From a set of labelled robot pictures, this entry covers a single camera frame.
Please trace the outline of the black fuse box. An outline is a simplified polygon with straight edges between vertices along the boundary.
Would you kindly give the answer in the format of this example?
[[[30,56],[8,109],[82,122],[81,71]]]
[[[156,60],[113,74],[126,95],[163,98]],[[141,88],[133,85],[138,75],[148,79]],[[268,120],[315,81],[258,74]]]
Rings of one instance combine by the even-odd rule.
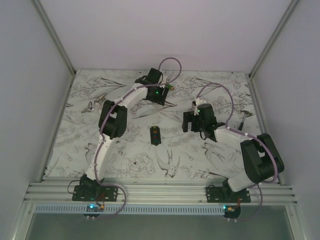
[[[150,143],[154,146],[158,146],[162,143],[160,128],[158,126],[152,126],[150,129]]]

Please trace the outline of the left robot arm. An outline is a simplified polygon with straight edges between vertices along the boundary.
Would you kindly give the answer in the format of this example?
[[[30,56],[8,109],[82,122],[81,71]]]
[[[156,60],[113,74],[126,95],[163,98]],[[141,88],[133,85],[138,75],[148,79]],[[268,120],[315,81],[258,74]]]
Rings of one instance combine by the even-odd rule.
[[[99,140],[88,170],[80,178],[85,186],[84,195],[91,201],[98,200],[102,195],[99,186],[103,179],[103,165],[106,156],[112,151],[116,139],[123,136],[127,129],[128,109],[141,100],[147,100],[163,106],[169,88],[161,83],[163,73],[151,68],[149,73],[135,80],[133,86],[121,97],[103,103],[99,127]]]

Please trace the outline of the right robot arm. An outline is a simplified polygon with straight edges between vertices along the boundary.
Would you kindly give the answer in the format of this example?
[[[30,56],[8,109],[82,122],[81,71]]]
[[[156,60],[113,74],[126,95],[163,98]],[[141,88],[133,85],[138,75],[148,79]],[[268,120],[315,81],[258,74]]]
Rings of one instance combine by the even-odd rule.
[[[226,202],[234,202],[240,191],[258,185],[271,178],[278,178],[285,169],[283,160],[275,146],[272,137],[267,133],[252,136],[246,132],[234,129],[227,123],[218,122],[214,110],[209,103],[200,103],[193,111],[183,113],[182,130],[200,133],[204,140],[210,139],[216,143],[232,144],[240,147],[244,170],[224,181],[222,198]]]

